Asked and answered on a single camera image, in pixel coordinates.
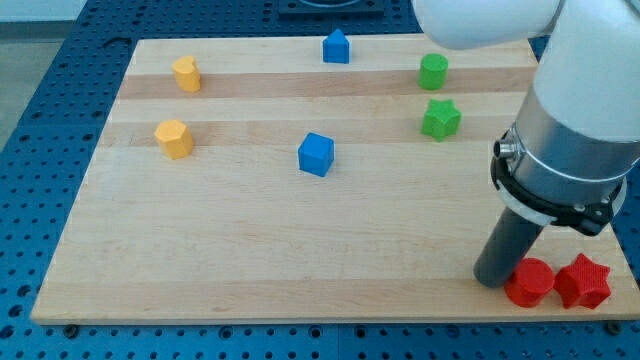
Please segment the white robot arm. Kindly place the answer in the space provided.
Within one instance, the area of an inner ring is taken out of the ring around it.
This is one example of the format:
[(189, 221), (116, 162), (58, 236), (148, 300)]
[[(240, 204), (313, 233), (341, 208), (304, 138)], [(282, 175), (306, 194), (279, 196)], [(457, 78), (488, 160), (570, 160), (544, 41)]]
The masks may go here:
[(594, 236), (624, 200), (639, 159), (639, 5), (635, 1), (419, 0), (423, 32), (455, 50), (549, 41), (492, 177), (519, 220)]

